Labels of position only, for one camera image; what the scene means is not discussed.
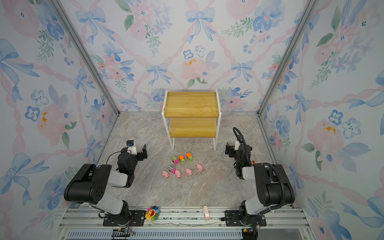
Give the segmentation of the pink pig toy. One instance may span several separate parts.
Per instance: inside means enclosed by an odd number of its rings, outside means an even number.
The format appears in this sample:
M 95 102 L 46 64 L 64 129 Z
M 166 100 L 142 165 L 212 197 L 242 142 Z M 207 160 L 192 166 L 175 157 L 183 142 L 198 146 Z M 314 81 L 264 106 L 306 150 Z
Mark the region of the pink pig toy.
M 179 170 L 175 170 L 175 175 L 179 179 L 182 176 L 182 173 Z
M 189 169 L 189 168 L 186 168 L 186 174 L 188 176 L 192 176 L 193 175 L 193 171 L 191 169 Z
M 199 172 L 202 172 L 204 170 L 201 164 L 197 164 L 197 169 Z
M 166 171 L 162 171 L 162 175 L 165 179 L 168 179 L 170 177 L 169 173 Z

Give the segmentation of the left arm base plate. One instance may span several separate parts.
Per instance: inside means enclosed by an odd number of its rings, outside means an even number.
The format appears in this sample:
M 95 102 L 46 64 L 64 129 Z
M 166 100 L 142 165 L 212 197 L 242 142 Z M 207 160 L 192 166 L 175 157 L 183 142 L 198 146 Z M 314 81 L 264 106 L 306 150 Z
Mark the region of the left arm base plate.
M 142 227 L 145 222 L 145 210 L 129 210 L 128 213 L 104 219 L 103 227 Z

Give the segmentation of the orange yellow toy truck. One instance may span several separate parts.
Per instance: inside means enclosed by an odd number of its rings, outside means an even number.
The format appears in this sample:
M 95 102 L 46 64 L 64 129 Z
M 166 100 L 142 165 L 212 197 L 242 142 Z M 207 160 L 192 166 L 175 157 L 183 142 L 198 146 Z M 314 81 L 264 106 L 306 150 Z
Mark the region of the orange yellow toy truck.
M 186 154 L 186 157 L 187 157 L 187 159 L 188 159 L 189 161 L 193 161 L 193 160 L 194 160 L 194 157 L 192 156 L 191 153 L 187 153 L 187 154 Z

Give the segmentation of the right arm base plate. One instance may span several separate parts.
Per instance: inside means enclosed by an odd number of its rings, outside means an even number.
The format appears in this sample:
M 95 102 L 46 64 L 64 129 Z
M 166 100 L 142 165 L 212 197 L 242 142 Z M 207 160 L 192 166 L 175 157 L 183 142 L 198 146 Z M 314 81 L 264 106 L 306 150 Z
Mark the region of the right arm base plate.
M 267 222 L 264 216 L 248 215 L 240 213 L 239 210 L 226 210 L 225 216 L 221 218 L 222 222 L 226 223 L 227 227 L 266 227 Z

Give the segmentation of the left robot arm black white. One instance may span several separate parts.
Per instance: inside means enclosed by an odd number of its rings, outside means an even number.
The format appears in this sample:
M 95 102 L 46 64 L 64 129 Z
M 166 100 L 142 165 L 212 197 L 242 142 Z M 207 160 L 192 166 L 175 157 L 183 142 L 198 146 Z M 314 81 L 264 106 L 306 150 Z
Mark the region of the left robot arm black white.
M 104 226 L 127 227 L 139 217 L 130 211 L 126 201 L 114 197 L 106 188 L 130 188 L 138 162 L 147 158 L 146 145 L 138 152 L 134 141 L 128 140 L 127 146 L 119 151 L 116 170 L 110 164 L 84 164 L 65 188 L 64 198 L 76 204 L 90 204 L 103 212 L 104 216 L 100 218 L 104 220 Z

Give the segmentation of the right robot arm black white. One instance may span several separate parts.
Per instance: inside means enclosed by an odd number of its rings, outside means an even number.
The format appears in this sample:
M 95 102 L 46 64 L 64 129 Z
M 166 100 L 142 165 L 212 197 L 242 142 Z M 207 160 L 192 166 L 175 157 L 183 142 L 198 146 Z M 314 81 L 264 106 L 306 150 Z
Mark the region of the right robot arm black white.
M 244 135 L 233 127 L 235 144 L 226 144 L 225 154 L 235 160 L 236 176 L 256 184 L 256 195 L 239 206 L 239 221 L 244 225 L 259 224 L 265 214 L 295 202 L 295 192 L 280 164 L 251 162 L 252 147 Z

